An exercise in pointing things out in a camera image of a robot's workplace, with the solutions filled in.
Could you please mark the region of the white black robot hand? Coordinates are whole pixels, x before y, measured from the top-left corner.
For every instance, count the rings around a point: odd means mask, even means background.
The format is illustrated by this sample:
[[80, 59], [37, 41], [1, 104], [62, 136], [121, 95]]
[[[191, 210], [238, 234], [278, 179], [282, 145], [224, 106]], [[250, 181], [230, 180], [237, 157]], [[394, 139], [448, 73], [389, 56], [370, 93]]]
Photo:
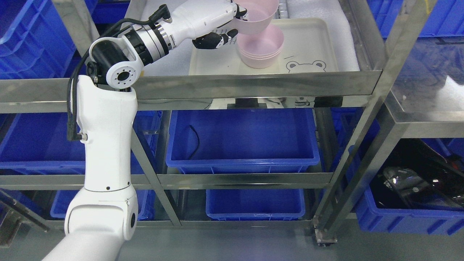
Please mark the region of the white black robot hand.
[[170, 49], [176, 48], [184, 40], [191, 40], [197, 49], [218, 49], [233, 40], [238, 30], [231, 29], [222, 34], [213, 30], [234, 19], [248, 18], [248, 10], [232, 0], [188, 0], [170, 14], [171, 22], [162, 24]]

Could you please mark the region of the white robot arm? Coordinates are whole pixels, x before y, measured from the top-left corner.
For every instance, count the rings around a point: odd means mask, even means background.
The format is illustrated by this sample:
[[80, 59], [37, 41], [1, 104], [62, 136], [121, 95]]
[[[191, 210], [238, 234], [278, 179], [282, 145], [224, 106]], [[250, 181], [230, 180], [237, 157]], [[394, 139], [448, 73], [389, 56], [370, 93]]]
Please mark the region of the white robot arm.
[[85, 146], [83, 188], [65, 215], [64, 238], [45, 261], [114, 261], [136, 230], [138, 198], [131, 181], [134, 83], [144, 66], [169, 53], [155, 23], [132, 21], [91, 44], [68, 82], [67, 137]]

